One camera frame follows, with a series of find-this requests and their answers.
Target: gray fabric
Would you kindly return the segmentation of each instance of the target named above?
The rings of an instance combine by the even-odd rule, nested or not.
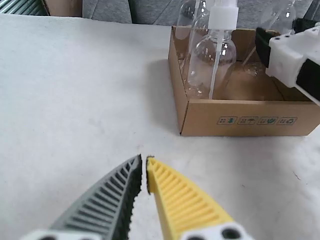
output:
[[[83,0],[83,17],[101,21],[175,25],[184,0]],[[238,28],[255,28],[262,11],[279,0],[238,0]],[[312,0],[296,1],[298,17],[303,17]]]
[[[131,24],[128,0],[83,0],[83,17],[105,22]]]

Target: spray bottle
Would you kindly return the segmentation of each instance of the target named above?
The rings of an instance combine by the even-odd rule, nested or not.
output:
[[[237,0],[214,1],[209,15],[209,34],[191,53],[184,85],[189,98],[213,99],[214,89],[221,93],[227,85],[237,57],[231,33],[237,27],[238,11]]]

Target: bottle cap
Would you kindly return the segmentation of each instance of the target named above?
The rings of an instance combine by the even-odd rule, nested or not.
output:
[[[210,9],[209,29],[235,30],[238,22],[238,1],[237,0],[213,0]]]

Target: clear plastic bottle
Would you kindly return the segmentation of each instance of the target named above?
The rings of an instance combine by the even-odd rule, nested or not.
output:
[[[178,58],[180,60],[185,58],[186,42],[188,43],[190,30],[194,24],[195,19],[206,9],[205,0],[187,0],[184,2],[179,10],[178,20],[175,29],[175,41]]]
[[[213,98],[223,99],[224,90],[236,63],[237,50],[231,40],[232,31],[224,31],[222,49],[218,69],[216,72]],[[190,67],[184,87],[188,98],[208,99],[216,59],[219,31],[210,30],[210,33],[193,49],[190,57]]]
[[[206,6],[209,7],[209,3],[212,0],[206,1]],[[190,65],[190,57],[192,50],[197,46],[197,44],[201,41],[201,39],[209,33],[209,17],[210,11],[207,9],[203,9],[202,13],[196,18],[194,24],[192,25],[190,37],[189,37],[189,46],[187,52],[184,57],[183,65],[182,65],[182,79],[187,79],[189,65]]]
[[[214,0],[208,21],[209,34],[192,50],[184,88],[189,98],[223,99],[237,59],[231,40],[237,28],[237,0]]]

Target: screw hole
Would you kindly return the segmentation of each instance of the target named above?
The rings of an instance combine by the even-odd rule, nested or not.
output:
[[[236,229],[226,228],[222,231],[224,239],[239,239],[241,237],[240,232]]]
[[[205,240],[205,239],[199,236],[192,236],[192,237],[189,237],[187,240]]]
[[[54,236],[45,236],[43,238],[40,238],[39,240],[56,240]]]

